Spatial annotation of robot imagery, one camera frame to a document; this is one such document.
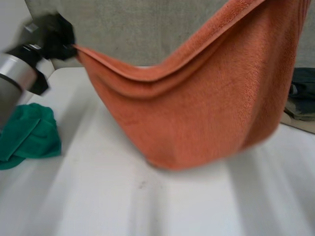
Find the towel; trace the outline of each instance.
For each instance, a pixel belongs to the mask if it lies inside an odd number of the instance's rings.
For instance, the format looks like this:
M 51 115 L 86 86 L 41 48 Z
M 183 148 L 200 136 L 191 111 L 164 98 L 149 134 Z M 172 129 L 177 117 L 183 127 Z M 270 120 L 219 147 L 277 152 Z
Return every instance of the towel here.
M 54 113 L 32 103 L 17 106 L 0 134 L 0 170 L 19 165 L 26 158 L 46 158 L 61 153 Z
M 97 94 L 158 167 L 203 165 L 266 139 L 288 96 L 310 0 L 230 0 L 161 64 L 79 47 Z

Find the silver metal cylinder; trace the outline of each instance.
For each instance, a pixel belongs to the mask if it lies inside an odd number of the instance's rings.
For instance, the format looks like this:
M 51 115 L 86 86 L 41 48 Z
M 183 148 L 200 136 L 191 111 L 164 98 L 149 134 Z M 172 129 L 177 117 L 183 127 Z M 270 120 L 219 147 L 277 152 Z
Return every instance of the silver metal cylinder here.
M 0 54 L 0 75 L 16 82 L 22 90 L 29 89 L 36 80 L 36 73 L 30 65 L 9 54 Z
M 26 62 L 9 54 L 0 54 L 0 133 L 23 91 L 35 80 L 36 73 Z

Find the green towel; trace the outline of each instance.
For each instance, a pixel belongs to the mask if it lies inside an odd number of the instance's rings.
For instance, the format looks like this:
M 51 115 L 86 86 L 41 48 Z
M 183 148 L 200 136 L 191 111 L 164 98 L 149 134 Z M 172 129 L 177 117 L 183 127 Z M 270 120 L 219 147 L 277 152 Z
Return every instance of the green towel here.
M 60 154 L 53 111 L 36 103 L 17 106 L 0 134 L 0 170 L 13 168 L 26 158 Z

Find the white table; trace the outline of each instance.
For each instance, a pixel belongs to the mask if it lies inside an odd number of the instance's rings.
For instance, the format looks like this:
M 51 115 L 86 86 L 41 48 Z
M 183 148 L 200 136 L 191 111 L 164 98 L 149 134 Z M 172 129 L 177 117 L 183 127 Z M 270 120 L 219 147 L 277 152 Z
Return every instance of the white table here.
M 83 68 L 30 102 L 51 107 L 63 155 L 0 172 L 1 236 L 315 235 L 315 136 L 280 125 L 235 157 L 174 173 L 149 166 Z

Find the orange towel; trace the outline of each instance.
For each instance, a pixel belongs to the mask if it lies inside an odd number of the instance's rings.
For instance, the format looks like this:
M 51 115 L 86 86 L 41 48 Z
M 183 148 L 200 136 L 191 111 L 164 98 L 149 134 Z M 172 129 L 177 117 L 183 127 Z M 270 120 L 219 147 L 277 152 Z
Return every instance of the orange towel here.
M 78 47 L 96 92 L 156 166 L 241 151 L 278 126 L 310 0 L 230 0 L 163 63 L 137 68 Z

